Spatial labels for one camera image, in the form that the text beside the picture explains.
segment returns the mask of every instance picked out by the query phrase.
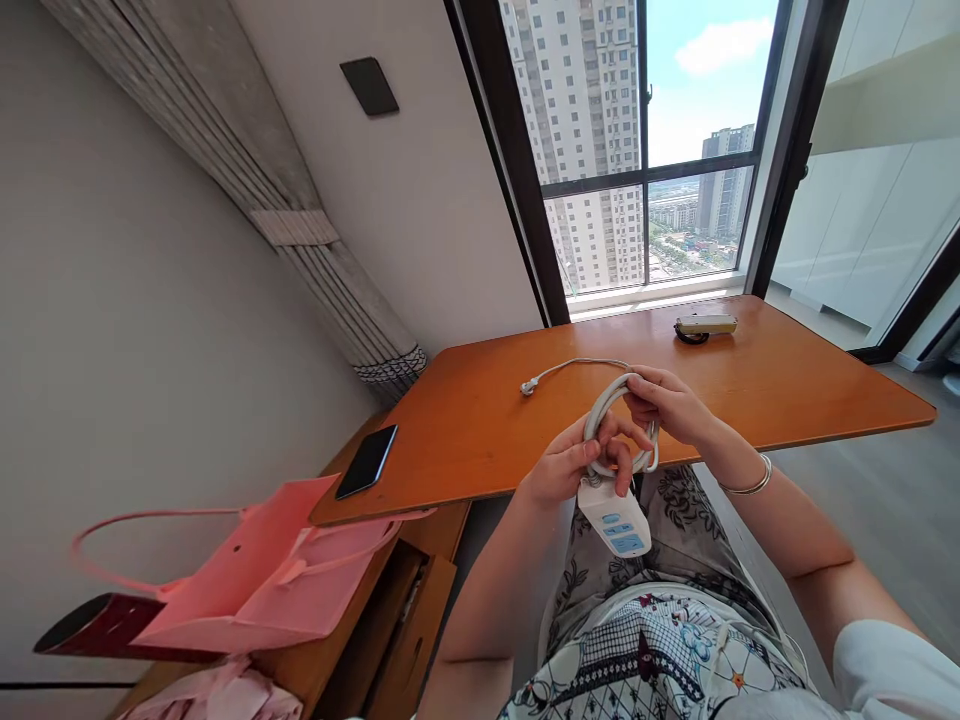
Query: silver bracelet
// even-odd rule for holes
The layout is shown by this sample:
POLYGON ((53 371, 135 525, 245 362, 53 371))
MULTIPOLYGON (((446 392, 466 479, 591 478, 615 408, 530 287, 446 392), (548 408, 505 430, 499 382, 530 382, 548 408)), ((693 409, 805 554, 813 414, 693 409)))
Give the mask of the silver bracelet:
POLYGON ((770 462, 770 458, 763 453, 760 453, 760 459, 763 460, 763 466, 766 468, 766 471, 763 473, 763 480, 758 482, 752 488, 747 488, 746 490, 734 490, 733 488, 728 488, 725 485, 720 485, 720 489, 722 489, 728 495, 755 495, 763 490, 767 486, 767 483, 770 482, 770 477, 773 475, 773 463, 770 462))

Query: orange wooden tabletop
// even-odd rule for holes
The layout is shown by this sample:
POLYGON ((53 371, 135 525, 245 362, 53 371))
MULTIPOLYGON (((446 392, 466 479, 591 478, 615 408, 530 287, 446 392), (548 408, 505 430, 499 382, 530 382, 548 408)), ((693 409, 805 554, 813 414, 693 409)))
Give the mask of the orange wooden tabletop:
MULTIPOLYGON (((398 426, 380 481, 311 515, 318 525, 513 491, 557 433, 588 412, 623 370, 575 364, 520 384, 574 357, 616 358, 680 376, 719 418, 763 450, 929 425, 936 410, 759 298, 744 295, 562 325, 441 352, 384 425, 398 426), (735 315, 733 335, 686 345, 679 315, 735 315)), ((614 411, 628 415, 618 402, 614 411)), ((697 451, 665 432, 660 463, 697 451)))

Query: red object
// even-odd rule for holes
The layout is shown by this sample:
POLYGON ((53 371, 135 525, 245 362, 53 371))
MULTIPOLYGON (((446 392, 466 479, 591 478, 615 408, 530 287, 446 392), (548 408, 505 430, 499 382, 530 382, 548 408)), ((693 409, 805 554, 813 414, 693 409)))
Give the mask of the red object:
POLYGON ((41 655, 82 655, 131 660, 213 662, 220 653, 133 645, 133 640, 163 610, 145 597, 105 593, 88 600, 50 628, 33 647, 41 655))

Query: lap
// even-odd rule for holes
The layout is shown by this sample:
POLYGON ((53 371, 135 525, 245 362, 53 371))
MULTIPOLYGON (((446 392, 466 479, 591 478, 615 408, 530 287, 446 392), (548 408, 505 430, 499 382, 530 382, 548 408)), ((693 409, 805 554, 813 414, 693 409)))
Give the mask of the lap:
POLYGON ((767 630, 773 623, 753 591, 713 506, 689 465, 634 478, 653 544, 638 558, 613 555, 577 509, 563 577, 553 603, 547 653, 552 655, 616 592, 644 582, 679 582, 734 607, 767 630))

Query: curtain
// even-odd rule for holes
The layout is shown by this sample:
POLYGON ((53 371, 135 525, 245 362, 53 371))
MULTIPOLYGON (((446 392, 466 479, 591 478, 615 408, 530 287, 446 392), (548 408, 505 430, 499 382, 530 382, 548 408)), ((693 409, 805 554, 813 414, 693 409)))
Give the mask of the curtain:
POLYGON ((229 0, 41 0, 306 283, 360 379, 395 403, 427 359, 330 223, 229 0))

